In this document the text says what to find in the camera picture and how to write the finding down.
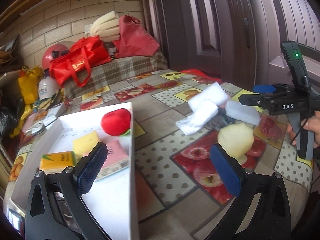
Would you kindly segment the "person's right hand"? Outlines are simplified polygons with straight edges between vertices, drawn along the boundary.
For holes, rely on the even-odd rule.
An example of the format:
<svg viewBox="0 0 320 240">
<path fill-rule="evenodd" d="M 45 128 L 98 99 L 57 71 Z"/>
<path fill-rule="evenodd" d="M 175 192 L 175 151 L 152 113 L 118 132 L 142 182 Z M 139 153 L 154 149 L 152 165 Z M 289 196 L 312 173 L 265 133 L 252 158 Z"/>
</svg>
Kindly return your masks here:
<svg viewBox="0 0 320 240">
<path fill-rule="evenodd" d="M 320 145 L 320 112 L 315 111 L 315 115 L 308 119 L 306 124 L 304 125 L 304 129 L 307 131 L 312 131 L 314 133 L 314 148 L 318 148 Z M 291 144 L 293 146 L 296 145 L 296 140 L 293 139 L 295 137 L 295 132 L 293 131 L 290 123 L 287 123 L 286 132 L 289 134 L 290 139 L 292 140 Z"/>
</svg>

